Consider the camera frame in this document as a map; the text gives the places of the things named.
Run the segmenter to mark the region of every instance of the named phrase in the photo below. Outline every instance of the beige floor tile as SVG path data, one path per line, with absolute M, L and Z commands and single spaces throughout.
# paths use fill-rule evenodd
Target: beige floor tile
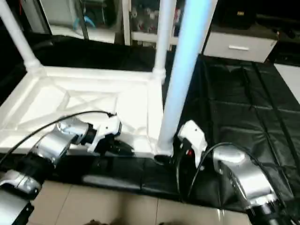
M 83 225 L 90 220 L 110 223 L 120 219 L 127 225 L 154 225 L 157 198 L 72 186 L 56 225 Z
M 222 210 L 223 225 L 250 225 L 248 216 L 244 213 Z
M 174 222 L 179 225 L 221 225 L 217 209 L 159 199 L 156 224 Z
M 71 185 L 46 181 L 37 198 L 29 221 L 39 225 L 55 225 Z

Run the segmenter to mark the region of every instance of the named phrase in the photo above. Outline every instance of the silver robot arm segment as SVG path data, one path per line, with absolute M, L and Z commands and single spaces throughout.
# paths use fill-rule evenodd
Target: silver robot arm segment
M 205 152 L 199 145 L 200 140 L 203 142 L 203 131 L 190 120 L 181 127 L 178 137 L 182 145 L 187 145 L 181 146 L 182 149 L 194 150 L 198 166 Z M 215 171 L 229 179 L 252 224 L 292 224 L 288 217 L 280 214 L 282 206 L 268 178 L 245 151 L 226 143 L 215 147 L 212 158 Z
M 103 121 L 97 130 L 76 117 L 57 123 L 0 179 L 0 224 L 25 225 L 28 222 L 34 209 L 30 201 L 36 198 L 71 144 L 85 145 L 89 152 L 94 152 L 105 139 L 118 136 L 121 127 L 117 116 Z
M 221 145 L 212 157 L 215 171 L 228 177 L 244 209 L 278 199 L 265 174 L 245 152 L 234 145 Z

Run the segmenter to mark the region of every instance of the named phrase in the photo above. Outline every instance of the black cable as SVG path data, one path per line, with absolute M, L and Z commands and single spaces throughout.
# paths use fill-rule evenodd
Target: black cable
M 31 134 L 27 135 L 26 137 L 24 137 L 21 141 L 19 141 L 14 147 L 12 147 L 0 160 L 0 168 L 2 167 L 3 165 L 3 162 L 5 161 L 5 159 L 11 155 L 21 144 L 23 144 L 25 141 L 27 141 L 29 138 L 31 138 L 33 135 L 35 135 L 36 133 L 40 132 L 41 130 L 55 124 L 55 123 L 58 123 L 60 121 L 63 121 L 63 120 L 66 120 L 68 118 L 71 118 L 73 116 L 78 116 L 78 115 L 81 115 L 81 114 L 86 114 L 86 113 L 105 113 L 108 115 L 108 117 L 112 117 L 114 116 L 114 114 L 112 113 L 109 113 L 109 112 L 105 112 L 105 111 L 102 111 L 102 110 L 90 110 L 90 111 L 84 111 L 84 112 L 77 112 L 77 113 L 73 113 L 73 114 L 70 114 L 70 115 L 67 115 L 67 116 L 63 116 L 63 117 L 60 117 L 59 119 L 57 120 L 54 120 L 52 121 L 51 123 L 48 123 L 42 127 L 40 127 L 39 129 L 33 131 Z
M 179 198 L 180 198 L 180 201 L 181 202 L 185 202 L 184 199 L 183 199 L 183 195 L 180 191 L 180 180 L 179 180 L 179 172 L 180 172 L 180 163 L 183 159 L 183 157 L 185 156 L 187 150 L 185 148 L 183 148 L 179 155 L 177 156 L 177 160 L 176 160 L 176 184 L 177 184 L 177 191 L 178 191 L 178 194 L 179 194 Z

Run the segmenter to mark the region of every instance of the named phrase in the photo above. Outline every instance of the white pipe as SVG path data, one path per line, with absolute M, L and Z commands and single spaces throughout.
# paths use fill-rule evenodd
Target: white pipe
M 157 152 L 173 154 L 173 137 L 181 117 L 202 41 L 206 36 L 211 0 L 186 0 L 178 45 L 165 102 Z
M 174 0 L 161 0 L 159 4 L 156 55 L 153 74 L 165 82 L 165 58 L 169 48 L 170 32 L 174 18 Z
M 40 67 L 41 64 L 33 54 L 26 38 L 24 37 L 19 25 L 17 24 L 10 8 L 5 0 L 0 0 L 0 17 L 6 26 L 14 44 L 19 50 L 20 55 L 24 60 L 24 65 L 28 70 Z

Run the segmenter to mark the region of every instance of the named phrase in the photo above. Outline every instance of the white cabinet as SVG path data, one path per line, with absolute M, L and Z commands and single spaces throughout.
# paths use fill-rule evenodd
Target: white cabinet
M 204 55 L 264 62 L 276 42 L 274 39 L 211 32 Z

